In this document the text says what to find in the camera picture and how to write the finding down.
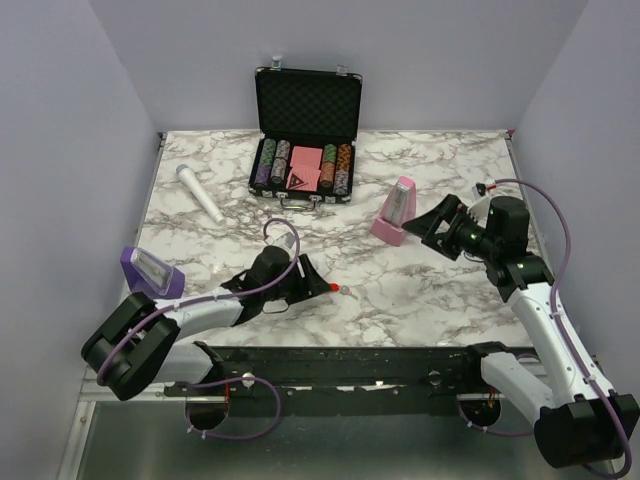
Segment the silver key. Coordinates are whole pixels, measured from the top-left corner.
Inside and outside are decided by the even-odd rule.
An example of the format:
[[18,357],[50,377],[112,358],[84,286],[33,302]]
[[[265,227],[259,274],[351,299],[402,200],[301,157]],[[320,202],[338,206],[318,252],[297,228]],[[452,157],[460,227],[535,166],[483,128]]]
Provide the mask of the silver key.
[[358,296],[357,296],[357,295],[356,295],[356,294],[355,294],[355,293],[354,293],[354,292],[353,292],[353,291],[352,291],[348,286],[346,286],[346,285],[342,285],[342,286],[339,288],[339,292],[340,292],[342,295],[348,296],[348,297],[353,298],[353,299],[355,299],[355,300],[358,300],[358,299],[359,299],[359,297],[358,297]]

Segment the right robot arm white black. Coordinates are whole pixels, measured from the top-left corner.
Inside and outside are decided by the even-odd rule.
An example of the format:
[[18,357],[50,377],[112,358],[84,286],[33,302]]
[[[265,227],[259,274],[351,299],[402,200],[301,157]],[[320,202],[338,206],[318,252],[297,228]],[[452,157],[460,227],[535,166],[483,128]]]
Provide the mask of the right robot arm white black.
[[448,195],[402,227],[451,260],[469,253],[484,263],[547,374],[540,381],[506,347],[485,343],[471,346],[471,360],[459,370],[462,384],[502,393],[531,424],[541,455],[554,468],[628,460],[639,405],[616,392],[567,320],[547,264],[528,249],[529,220],[522,200],[497,196],[480,226],[469,207]]

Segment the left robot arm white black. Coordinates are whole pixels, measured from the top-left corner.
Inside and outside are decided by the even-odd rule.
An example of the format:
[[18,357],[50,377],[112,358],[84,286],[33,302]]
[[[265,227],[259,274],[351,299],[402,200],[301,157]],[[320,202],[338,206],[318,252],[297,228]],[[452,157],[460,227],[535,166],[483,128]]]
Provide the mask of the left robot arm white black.
[[242,325],[271,302],[293,305],[338,289],[307,255],[292,262],[284,250],[268,246],[249,269],[207,294],[173,301],[130,294],[86,341],[81,356],[98,384],[121,401],[155,383],[188,383],[209,395],[221,385],[221,359],[190,337]]

